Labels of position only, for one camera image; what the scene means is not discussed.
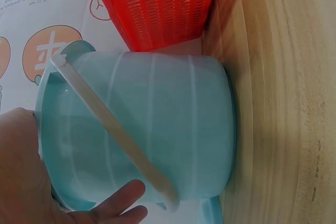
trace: finger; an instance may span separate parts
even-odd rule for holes
[[[103,224],[139,224],[148,214],[147,208],[137,206],[113,220],[103,222]]]
[[[123,186],[102,204],[93,208],[89,214],[96,222],[105,221],[118,216],[132,206],[144,192],[144,183],[139,180],[133,180]]]

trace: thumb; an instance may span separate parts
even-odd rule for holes
[[[124,214],[107,220],[102,224],[139,224],[148,214],[144,206],[137,206]]]

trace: orange circle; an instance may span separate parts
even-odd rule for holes
[[[0,78],[6,72],[10,61],[10,45],[7,39],[0,37]]]
[[[81,40],[79,31],[69,26],[50,26],[35,33],[27,42],[23,57],[23,69],[27,78],[34,82],[42,76],[50,57],[62,46]]]

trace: light blue plastic bucket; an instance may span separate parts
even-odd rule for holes
[[[85,41],[56,54],[65,56],[172,182],[179,199],[223,191],[234,160],[235,125],[229,83],[217,60],[106,54]],[[146,184],[141,201],[164,201],[52,64],[41,80],[35,114],[44,162],[67,207],[88,210],[132,179]]]

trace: bucket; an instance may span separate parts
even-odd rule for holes
[[[40,83],[35,116],[60,201],[103,202],[132,179],[140,202],[218,196],[234,159],[234,109],[221,64],[204,56],[60,49]]]

